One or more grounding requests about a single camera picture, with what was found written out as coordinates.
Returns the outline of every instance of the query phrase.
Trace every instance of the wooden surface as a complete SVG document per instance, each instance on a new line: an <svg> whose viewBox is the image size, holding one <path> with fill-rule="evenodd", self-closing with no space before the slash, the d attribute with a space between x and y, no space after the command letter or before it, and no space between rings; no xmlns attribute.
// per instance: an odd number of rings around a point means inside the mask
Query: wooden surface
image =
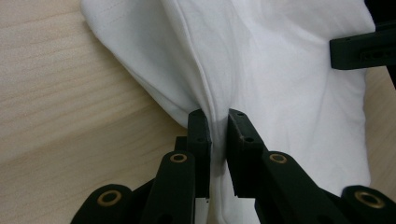
<svg viewBox="0 0 396 224"><path fill-rule="evenodd" d="M396 91L371 70L373 186L396 200ZM135 189L186 131L93 36L78 0L0 1L0 223L69 223L95 189Z"/></svg>

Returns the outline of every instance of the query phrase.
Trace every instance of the white fabric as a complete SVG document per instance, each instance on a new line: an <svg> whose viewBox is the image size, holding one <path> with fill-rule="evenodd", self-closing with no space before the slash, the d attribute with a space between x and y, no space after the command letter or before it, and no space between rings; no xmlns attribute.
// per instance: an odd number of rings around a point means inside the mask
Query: white fabric
<svg viewBox="0 0 396 224"><path fill-rule="evenodd" d="M247 113L265 145L289 153L320 187L340 194L369 184L365 71L331 69L328 44L374 30L362 0L81 5L99 40L172 118L186 126L188 113L205 111L213 140L209 223L259 223L253 201L233 196L224 158L229 108Z"/></svg>

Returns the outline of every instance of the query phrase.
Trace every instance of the black bracket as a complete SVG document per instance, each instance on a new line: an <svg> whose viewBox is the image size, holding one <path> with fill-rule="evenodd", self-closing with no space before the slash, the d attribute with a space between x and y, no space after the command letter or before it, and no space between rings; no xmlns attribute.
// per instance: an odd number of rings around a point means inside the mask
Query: black bracket
<svg viewBox="0 0 396 224"><path fill-rule="evenodd" d="M396 7L389 0L365 0L375 32L330 41L332 68L351 70L386 66L396 88Z"/></svg>
<svg viewBox="0 0 396 224"><path fill-rule="evenodd" d="M396 223L396 204L377 190L319 188L290 155L268 151L248 119L230 110L227 162L235 195L255 198L261 223Z"/></svg>
<svg viewBox="0 0 396 224"><path fill-rule="evenodd" d="M209 198L211 139L202 110L189 114L188 136L163 156L156 177L134 191L107 185L94 191L72 224L192 224L195 198Z"/></svg>
<svg viewBox="0 0 396 224"><path fill-rule="evenodd" d="M387 196L352 186L339 198L319 188L293 157L269 151L240 111L229 112L226 144L235 195L256 199L261 223L396 223L396 204ZM134 191L97 189L72 224L194 223L195 198L209 196L210 147L204 113L190 113L188 136L177 138L155 179Z"/></svg>

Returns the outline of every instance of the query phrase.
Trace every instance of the wood grain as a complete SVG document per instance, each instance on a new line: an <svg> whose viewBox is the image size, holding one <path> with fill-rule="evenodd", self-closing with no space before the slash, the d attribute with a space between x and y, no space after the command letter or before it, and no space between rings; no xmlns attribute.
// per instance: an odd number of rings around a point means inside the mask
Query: wood grain
<svg viewBox="0 0 396 224"><path fill-rule="evenodd" d="M396 200L396 92L367 77L373 187ZM0 1L0 223L69 223L95 189L155 176L186 131L94 37L78 0Z"/></svg>

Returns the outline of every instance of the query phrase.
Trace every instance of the circular hole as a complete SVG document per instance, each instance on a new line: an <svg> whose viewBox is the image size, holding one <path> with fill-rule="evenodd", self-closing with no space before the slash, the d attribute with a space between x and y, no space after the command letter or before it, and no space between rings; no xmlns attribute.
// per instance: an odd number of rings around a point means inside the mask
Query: circular hole
<svg viewBox="0 0 396 224"><path fill-rule="evenodd" d="M103 207L109 207L116 204L121 199L121 193L117 190L108 190L101 194L97 203Z"/></svg>
<svg viewBox="0 0 396 224"><path fill-rule="evenodd" d="M286 163L288 161L288 159L285 156L280 154L271 154L270 160L281 164Z"/></svg>
<svg viewBox="0 0 396 224"><path fill-rule="evenodd" d="M355 198L361 202L366 204L367 206L370 206L372 208L383 208L385 207L384 201L382 199L378 198L374 194L371 194L367 191L364 190L358 190L355 192Z"/></svg>
<svg viewBox="0 0 396 224"><path fill-rule="evenodd" d="M254 139L251 138L251 137L246 137L246 138L245 138L245 141L247 141L247 142L249 142L249 143L252 143L252 142L254 142Z"/></svg>
<svg viewBox="0 0 396 224"><path fill-rule="evenodd" d="M103 197L103 202L110 203L110 202L114 201L116 198L117 198L116 193L109 193Z"/></svg>
<svg viewBox="0 0 396 224"><path fill-rule="evenodd" d="M184 154L175 154L171 156L171 161L176 163L181 163L187 160L187 156Z"/></svg>
<svg viewBox="0 0 396 224"><path fill-rule="evenodd" d="M173 218L171 215L163 214L157 219L158 224L171 224L173 222Z"/></svg>
<svg viewBox="0 0 396 224"><path fill-rule="evenodd" d="M317 220L321 224L333 224L334 223L334 221L332 221L332 219L330 217L326 217L326 216L323 216L323 215L318 216Z"/></svg>
<svg viewBox="0 0 396 224"><path fill-rule="evenodd" d="M361 197L367 203L378 203L378 200L375 197L371 196L371 195L361 195Z"/></svg>

